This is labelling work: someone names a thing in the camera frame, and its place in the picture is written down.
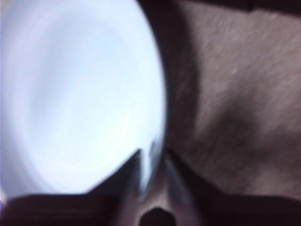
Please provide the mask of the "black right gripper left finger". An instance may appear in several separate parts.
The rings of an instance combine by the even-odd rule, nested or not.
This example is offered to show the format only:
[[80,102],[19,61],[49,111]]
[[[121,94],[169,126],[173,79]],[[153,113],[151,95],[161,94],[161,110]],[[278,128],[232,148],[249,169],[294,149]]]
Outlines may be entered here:
[[138,201],[141,150],[115,173],[84,194],[25,195],[11,199],[0,213],[2,226],[112,226],[126,205]]

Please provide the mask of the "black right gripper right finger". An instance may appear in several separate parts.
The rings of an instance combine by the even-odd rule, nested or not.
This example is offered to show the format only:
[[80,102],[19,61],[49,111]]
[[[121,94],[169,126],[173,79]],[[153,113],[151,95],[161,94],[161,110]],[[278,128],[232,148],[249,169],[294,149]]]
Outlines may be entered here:
[[226,194],[172,151],[164,154],[168,200],[179,226],[299,226],[301,202]]

